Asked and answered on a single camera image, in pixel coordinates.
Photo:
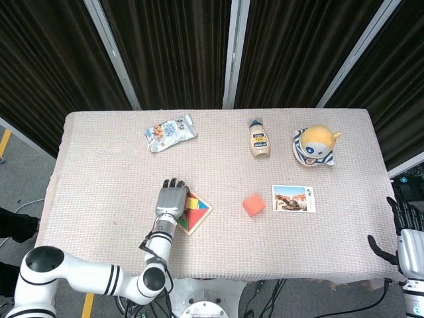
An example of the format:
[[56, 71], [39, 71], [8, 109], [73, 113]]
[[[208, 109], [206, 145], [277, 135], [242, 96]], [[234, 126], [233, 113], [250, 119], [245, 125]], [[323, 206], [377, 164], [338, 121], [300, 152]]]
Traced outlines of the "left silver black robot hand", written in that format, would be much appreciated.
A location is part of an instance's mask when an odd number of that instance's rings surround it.
[[178, 220], [185, 210], [188, 193], [189, 188], [183, 180], [177, 178], [164, 180], [155, 206], [156, 216], [169, 214]]

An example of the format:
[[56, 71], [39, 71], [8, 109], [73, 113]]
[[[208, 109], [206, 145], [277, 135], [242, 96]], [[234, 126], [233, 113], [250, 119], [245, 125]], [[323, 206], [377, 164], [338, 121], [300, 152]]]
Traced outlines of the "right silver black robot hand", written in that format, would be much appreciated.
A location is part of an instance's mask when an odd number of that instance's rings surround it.
[[423, 280], [423, 212], [399, 196], [387, 197], [394, 218], [397, 236], [397, 252], [383, 251], [372, 235], [368, 244], [375, 255], [397, 266], [408, 279]]

